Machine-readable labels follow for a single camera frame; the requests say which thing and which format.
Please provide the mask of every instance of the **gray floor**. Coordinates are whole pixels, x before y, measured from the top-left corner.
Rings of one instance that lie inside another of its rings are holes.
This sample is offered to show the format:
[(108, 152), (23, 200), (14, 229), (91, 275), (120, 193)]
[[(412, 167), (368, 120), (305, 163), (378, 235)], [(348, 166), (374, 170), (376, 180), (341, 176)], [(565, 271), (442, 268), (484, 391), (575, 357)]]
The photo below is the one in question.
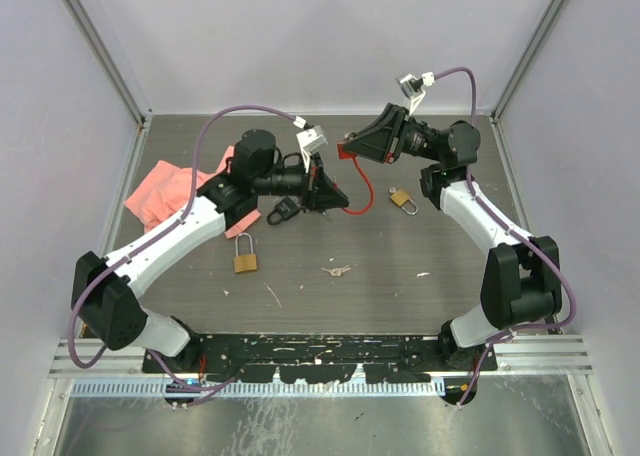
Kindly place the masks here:
[[(336, 177), (356, 209), (367, 203), (368, 192), (351, 162), (338, 160), (335, 143), (373, 119), (308, 118), (323, 127), (330, 142), (321, 151), (327, 172)], [(444, 127), (455, 119), (459, 118), (428, 121)], [(198, 116), (155, 117), (134, 187), (158, 160), (190, 166), (195, 136), (205, 121)], [(479, 118), (478, 126), (483, 139), (474, 174), (492, 201), (515, 218), (488, 119)], [(273, 132), (284, 152), (297, 150), (295, 128), (289, 122), (229, 116), (212, 127), (200, 169), (215, 170), (226, 147), (253, 128)], [(376, 204), (366, 215), (333, 210), (331, 222), (318, 214), (304, 214), (277, 227), (267, 225), (263, 217), (249, 229), (258, 254), (256, 273), (234, 274), (233, 241), (216, 238), (161, 276), (143, 304), (175, 315), (198, 331), (435, 334), (443, 322), (478, 303), (485, 255), (420, 194), (419, 169), (429, 164), (407, 155), (394, 165), (363, 161), (377, 191)], [(390, 186), (411, 193), (420, 207), (416, 216), (407, 216), (389, 201)], [(272, 209), (274, 199), (261, 198), (263, 215)], [(141, 234), (141, 223), (125, 211), (117, 247)], [(321, 269), (345, 265), (353, 269), (340, 278)], [(417, 277), (419, 273), (429, 274)]]
[(70, 402), (56, 456), (588, 455), (566, 378), (486, 377), (463, 411), (437, 397)]

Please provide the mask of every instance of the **red wire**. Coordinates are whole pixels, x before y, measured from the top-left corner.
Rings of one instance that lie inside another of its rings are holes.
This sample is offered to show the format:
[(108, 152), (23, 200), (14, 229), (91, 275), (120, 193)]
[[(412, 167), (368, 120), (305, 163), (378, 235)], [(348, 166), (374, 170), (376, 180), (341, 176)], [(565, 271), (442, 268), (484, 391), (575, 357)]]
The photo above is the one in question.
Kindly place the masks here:
[(369, 178), (367, 177), (365, 172), (360, 167), (360, 164), (358, 164), (358, 160), (356, 158), (353, 158), (353, 165), (356, 167), (356, 169), (360, 173), (360, 176), (362, 176), (362, 179), (366, 183), (367, 188), (369, 188), (369, 204), (367, 204), (363, 209), (359, 209), (357, 211), (354, 211), (352, 209), (347, 209), (347, 208), (342, 208), (342, 210), (347, 214), (352, 214), (354, 216), (359, 216), (361, 214), (366, 213), (367, 211), (369, 211), (371, 209), (371, 207), (373, 206), (373, 203), (376, 200), (376, 193), (373, 190), (373, 185), (371, 184), (371, 181), (369, 180)]

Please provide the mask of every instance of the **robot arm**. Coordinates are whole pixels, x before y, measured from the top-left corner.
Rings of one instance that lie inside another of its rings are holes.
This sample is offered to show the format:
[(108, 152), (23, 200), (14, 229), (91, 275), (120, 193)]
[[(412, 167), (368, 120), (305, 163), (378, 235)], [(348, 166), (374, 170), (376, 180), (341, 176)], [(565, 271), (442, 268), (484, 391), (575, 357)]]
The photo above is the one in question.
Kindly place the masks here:
[[(346, 195), (325, 174), (322, 159), (315, 152), (323, 139), (320, 128), (301, 134), (301, 152), (293, 153), (297, 162), (286, 165), (290, 158), (281, 156), (271, 133), (245, 133), (235, 145), (230, 169), (200, 187), (186, 217), (188, 204), (152, 231), (104, 258), (88, 252), (78, 260), (72, 307), (98, 275), (123, 258), (129, 259), (92, 291), (79, 313), (109, 349), (141, 346), (190, 367), (200, 354), (199, 339), (178, 319), (140, 306), (138, 299), (151, 284), (184, 255), (255, 210), (259, 195), (298, 196), (303, 211), (324, 212), (349, 205)], [(171, 226), (175, 227), (158, 239)], [(134, 251), (137, 256), (130, 258)]]
[(477, 198), (489, 206), (508, 227), (528, 238), (554, 263), (558, 247), (549, 237), (535, 238), (495, 207), (480, 187), (466, 180), (467, 166), (477, 160), (480, 133), (458, 121), (439, 130), (410, 116), (406, 108), (388, 104), (367, 128), (348, 134), (338, 144), (341, 158), (362, 156), (393, 163), (403, 153), (437, 161), (421, 170), (420, 186), (438, 210), (453, 218), (487, 255), (480, 304), (442, 327), (440, 340), (445, 358), (459, 348), (483, 344), (489, 337), (516, 324), (557, 314), (562, 307), (560, 282), (555, 275), (510, 232), (506, 232)]

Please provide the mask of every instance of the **brass padlock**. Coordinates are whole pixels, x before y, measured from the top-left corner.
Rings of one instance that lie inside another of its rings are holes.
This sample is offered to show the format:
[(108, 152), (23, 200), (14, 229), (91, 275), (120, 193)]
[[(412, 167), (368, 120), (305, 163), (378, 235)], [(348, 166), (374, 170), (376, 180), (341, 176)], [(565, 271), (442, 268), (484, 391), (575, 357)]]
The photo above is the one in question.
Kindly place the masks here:
[[(238, 239), (242, 236), (249, 238), (249, 249), (251, 250), (249, 254), (240, 254), (238, 249)], [(233, 258), (233, 269), (236, 274), (258, 270), (258, 258), (253, 252), (253, 238), (249, 233), (240, 233), (236, 236), (236, 257)]]
[[(391, 195), (389, 196), (391, 201), (393, 201), (400, 209), (402, 209), (408, 215), (413, 216), (418, 212), (418, 205), (415, 203), (413, 199), (411, 199), (411, 196), (409, 195), (409, 193), (407, 193), (404, 189), (389, 188), (389, 194)], [(405, 205), (407, 203), (410, 203), (411, 205), (413, 205), (414, 209), (409, 210), (405, 208)]]

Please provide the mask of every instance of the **padlock body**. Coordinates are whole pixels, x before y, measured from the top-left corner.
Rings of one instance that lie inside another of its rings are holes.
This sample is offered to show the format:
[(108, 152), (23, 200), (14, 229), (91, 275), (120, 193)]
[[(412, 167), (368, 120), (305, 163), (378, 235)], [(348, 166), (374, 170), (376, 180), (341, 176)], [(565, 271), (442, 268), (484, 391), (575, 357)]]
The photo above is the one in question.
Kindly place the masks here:
[(409, 199), (411, 199), (411, 196), (409, 196), (409, 193), (407, 193), (404, 189), (398, 189), (390, 196), (390, 198), (391, 201), (393, 201), (399, 207), (402, 207), (407, 201), (409, 201)]
[(258, 258), (255, 254), (241, 254), (233, 258), (233, 269), (236, 274), (258, 270)]

